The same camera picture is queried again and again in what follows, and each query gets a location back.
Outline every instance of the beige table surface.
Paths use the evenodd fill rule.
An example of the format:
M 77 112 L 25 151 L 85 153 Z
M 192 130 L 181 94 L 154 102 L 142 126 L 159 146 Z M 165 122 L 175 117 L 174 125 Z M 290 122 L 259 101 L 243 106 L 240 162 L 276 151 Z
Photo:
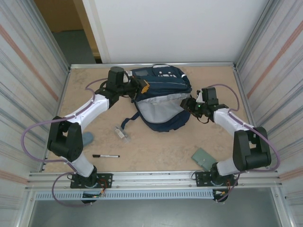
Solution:
M 216 83 L 232 87 L 239 95 L 239 90 L 231 67 L 180 67 L 185 72 L 196 91 Z M 67 86 L 60 116 L 72 113 L 87 100 L 91 93 L 85 91 L 85 86 L 91 81 L 106 78 L 109 69 L 73 69 Z M 91 87 L 96 90 L 100 83 Z M 230 108 L 236 107 L 236 98 L 224 87 L 217 87 L 219 103 Z M 131 142 L 124 144 L 113 131 L 115 125 L 120 125 L 126 117 L 136 113 L 135 106 L 129 98 L 120 98 L 115 105 L 99 115 L 86 129 L 94 135 L 94 141 L 83 150 L 87 159 L 100 172 L 107 171 L 173 171 L 201 169 L 191 157 L 198 148 L 203 148 L 216 160 L 221 161 L 231 157 L 233 138 L 221 126 L 209 122 L 200 123 L 190 117 L 185 126 L 176 131 L 154 132 L 138 118 L 130 121 L 125 130 L 131 137 Z M 241 102 L 238 117 L 247 120 Z M 92 154 L 120 155 L 120 158 L 93 158 Z M 50 152 L 49 159 L 57 158 Z M 70 168 L 62 163 L 48 163 L 46 172 L 64 172 Z

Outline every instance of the white wall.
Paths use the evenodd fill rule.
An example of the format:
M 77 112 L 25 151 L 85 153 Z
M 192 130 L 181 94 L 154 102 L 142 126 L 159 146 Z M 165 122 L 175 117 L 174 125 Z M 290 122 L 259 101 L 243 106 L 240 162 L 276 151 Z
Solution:
M 104 63 L 235 61 L 268 0 L 83 0 Z

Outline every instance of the metal wall panel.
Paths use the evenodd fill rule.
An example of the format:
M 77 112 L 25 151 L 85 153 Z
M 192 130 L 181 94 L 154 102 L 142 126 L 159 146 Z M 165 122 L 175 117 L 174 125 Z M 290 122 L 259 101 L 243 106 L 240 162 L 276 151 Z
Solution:
M 281 155 L 287 201 L 303 225 L 303 1 L 281 0 L 238 65 L 256 125 Z
M 22 131 L 52 118 L 68 75 L 68 65 L 32 1 L 0 2 L 0 226 L 17 219 L 30 171 L 40 164 L 22 151 Z M 49 126 L 30 131 L 26 146 L 45 155 Z

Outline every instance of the blue object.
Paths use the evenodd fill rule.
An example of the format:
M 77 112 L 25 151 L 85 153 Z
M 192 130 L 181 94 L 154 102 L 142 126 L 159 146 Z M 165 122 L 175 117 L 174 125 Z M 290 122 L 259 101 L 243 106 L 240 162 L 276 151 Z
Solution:
M 134 69 L 130 75 L 146 80 L 150 87 L 132 100 L 138 112 L 122 122 L 122 129 L 139 116 L 147 126 L 159 132 L 177 130 L 186 124 L 190 113 L 180 107 L 181 101 L 190 97 L 192 91 L 186 74 L 174 66 L 161 64 Z
M 82 134 L 82 140 L 83 140 L 83 147 L 85 147 L 94 140 L 94 136 L 93 134 L 91 134 L 91 132 L 87 131 Z

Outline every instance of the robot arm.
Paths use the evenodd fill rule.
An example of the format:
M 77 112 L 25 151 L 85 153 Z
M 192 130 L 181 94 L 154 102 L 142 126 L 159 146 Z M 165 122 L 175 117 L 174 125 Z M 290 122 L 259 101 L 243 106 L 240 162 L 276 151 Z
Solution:
M 96 184 L 97 169 L 82 153 L 82 132 L 97 117 L 113 106 L 120 96 L 128 95 L 134 98 L 137 92 L 144 93 L 149 84 L 142 79 L 129 78 L 124 69 L 112 67 L 108 73 L 107 81 L 101 84 L 95 92 L 94 99 L 91 98 L 86 104 L 75 112 L 66 115 L 65 118 L 73 118 L 51 124 L 47 148 L 55 155 L 67 160 L 77 171 L 77 175 L 87 187 Z
M 255 129 L 265 138 L 267 138 L 266 130 L 263 127 L 255 128 L 245 123 L 231 113 L 228 106 L 219 104 L 214 87 L 206 87 L 197 91 L 197 99 L 192 97 L 184 99 L 181 107 L 196 118 L 205 115 L 233 136 L 233 155 L 213 166 L 216 175 L 227 176 L 270 165 L 271 155 L 268 144 L 244 125 Z

